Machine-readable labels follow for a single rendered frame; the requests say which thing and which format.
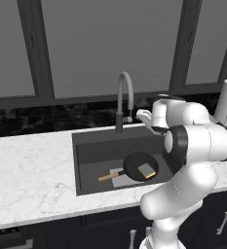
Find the grey curved tap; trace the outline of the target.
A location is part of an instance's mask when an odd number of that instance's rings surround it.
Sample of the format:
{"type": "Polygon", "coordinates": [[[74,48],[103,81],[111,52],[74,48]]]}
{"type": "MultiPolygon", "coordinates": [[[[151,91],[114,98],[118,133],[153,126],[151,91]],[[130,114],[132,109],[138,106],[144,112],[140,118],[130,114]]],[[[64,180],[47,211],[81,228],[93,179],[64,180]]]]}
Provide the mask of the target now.
{"type": "Polygon", "coordinates": [[[128,72],[123,71],[118,80],[118,100],[117,100],[117,112],[116,112],[116,127],[115,131],[120,134],[123,132],[123,85],[127,85],[128,89],[128,109],[130,112],[133,110],[133,88],[132,79],[128,72]]]}

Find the dark grey sink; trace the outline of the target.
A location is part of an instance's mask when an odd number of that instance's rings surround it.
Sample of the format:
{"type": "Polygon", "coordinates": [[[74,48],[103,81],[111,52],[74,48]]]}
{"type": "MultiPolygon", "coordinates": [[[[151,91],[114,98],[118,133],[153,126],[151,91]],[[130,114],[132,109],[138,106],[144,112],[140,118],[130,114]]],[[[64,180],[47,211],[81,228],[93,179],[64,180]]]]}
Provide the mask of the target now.
{"type": "Polygon", "coordinates": [[[174,162],[162,148],[163,136],[154,135],[145,126],[115,128],[72,134],[76,193],[78,196],[115,191],[167,182],[174,174],[174,162]],[[124,158],[134,152],[153,156],[159,164],[158,175],[148,182],[137,182],[127,175],[99,182],[98,178],[123,169],[124,158]]]}

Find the dark framed window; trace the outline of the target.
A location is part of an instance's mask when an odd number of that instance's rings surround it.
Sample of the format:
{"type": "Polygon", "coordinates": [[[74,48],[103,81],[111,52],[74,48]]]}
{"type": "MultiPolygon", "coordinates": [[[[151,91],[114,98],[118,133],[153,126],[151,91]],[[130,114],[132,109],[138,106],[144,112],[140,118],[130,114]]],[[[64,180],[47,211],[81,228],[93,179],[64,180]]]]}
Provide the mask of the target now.
{"type": "Polygon", "coordinates": [[[215,92],[227,0],[0,0],[0,109],[215,92]]]}

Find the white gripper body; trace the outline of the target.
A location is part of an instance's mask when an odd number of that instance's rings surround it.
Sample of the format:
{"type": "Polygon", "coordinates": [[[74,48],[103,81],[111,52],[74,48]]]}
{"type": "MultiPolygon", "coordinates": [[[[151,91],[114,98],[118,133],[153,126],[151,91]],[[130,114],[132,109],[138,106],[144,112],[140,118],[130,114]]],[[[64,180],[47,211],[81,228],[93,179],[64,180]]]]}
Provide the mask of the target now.
{"type": "Polygon", "coordinates": [[[144,109],[139,109],[136,112],[136,116],[137,119],[139,119],[140,121],[142,121],[145,126],[155,135],[165,135],[164,132],[160,131],[160,130],[154,130],[151,126],[151,121],[152,121],[152,114],[148,111],[148,110],[144,110],[144,109]]]}

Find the grey and yellow sponge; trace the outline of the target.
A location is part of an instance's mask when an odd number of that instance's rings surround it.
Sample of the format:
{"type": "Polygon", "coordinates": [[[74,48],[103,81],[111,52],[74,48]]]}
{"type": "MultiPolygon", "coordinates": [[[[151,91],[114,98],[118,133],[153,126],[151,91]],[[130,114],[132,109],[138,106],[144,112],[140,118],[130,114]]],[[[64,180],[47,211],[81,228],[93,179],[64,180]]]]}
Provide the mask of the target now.
{"type": "Polygon", "coordinates": [[[149,179],[157,174],[157,172],[148,164],[145,163],[138,168],[138,171],[146,178],[149,179]]]}

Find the dark dishwasher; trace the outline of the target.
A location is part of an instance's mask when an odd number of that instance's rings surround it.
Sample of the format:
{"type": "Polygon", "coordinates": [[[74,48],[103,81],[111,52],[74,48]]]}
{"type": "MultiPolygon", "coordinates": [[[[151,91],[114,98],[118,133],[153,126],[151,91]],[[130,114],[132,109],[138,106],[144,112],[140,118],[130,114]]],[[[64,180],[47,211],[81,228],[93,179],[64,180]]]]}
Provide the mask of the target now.
{"type": "Polygon", "coordinates": [[[14,227],[0,230],[0,249],[48,249],[39,226],[14,227]]]}

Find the dark cupboard door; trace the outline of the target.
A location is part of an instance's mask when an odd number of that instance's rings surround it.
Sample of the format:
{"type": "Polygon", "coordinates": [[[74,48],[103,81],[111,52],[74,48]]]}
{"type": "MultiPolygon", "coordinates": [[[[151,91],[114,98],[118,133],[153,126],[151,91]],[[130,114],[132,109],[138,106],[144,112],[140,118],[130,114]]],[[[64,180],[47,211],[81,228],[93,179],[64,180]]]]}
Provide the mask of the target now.
{"type": "Polygon", "coordinates": [[[142,220],[84,229],[79,232],[47,239],[48,249],[129,249],[131,231],[135,231],[133,249],[145,237],[142,220]]]}
{"type": "Polygon", "coordinates": [[[227,191],[208,195],[203,206],[181,225],[178,238],[186,249],[227,249],[227,222],[216,234],[227,211],[227,191]]]}

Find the dark false drawer front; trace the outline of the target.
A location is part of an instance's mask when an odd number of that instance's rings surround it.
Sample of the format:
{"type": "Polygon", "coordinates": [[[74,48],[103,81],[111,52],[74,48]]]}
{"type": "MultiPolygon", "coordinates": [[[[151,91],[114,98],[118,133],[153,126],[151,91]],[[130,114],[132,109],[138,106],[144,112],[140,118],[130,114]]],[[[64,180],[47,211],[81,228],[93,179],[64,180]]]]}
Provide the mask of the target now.
{"type": "Polygon", "coordinates": [[[141,218],[142,214],[140,208],[135,206],[85,215],[81,218],[81,226],[83,228],[88,228],[92,226],[100,226],[109,223],[120,223],[141,218]]]}

